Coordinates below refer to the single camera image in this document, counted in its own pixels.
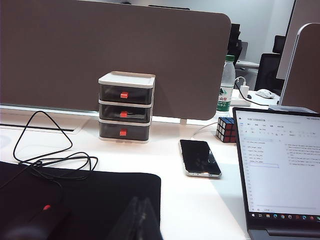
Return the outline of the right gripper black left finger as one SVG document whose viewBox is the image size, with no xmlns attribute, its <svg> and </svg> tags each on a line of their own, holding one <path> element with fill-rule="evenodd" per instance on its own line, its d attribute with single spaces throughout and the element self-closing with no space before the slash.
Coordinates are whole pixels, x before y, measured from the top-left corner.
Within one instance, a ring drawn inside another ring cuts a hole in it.
<svg viewBox="0 0 320 240">
<path fill-rule="evenodd" d="M 140 200 L 133 197 L 107 236 L 108 240 L 135 240 L 140 216 Z"/>
</svg>

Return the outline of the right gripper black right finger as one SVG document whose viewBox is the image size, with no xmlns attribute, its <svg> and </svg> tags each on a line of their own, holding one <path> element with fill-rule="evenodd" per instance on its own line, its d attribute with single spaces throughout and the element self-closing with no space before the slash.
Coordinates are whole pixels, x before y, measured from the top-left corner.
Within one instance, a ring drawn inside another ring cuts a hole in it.
<svg viewBox="0 0 320 240">
<path fill-rule="evenodd" d="M 136 226 L 137 240 L 162 240 L 160 226 L 148 198 L 139 204 Z"/>
</svg>

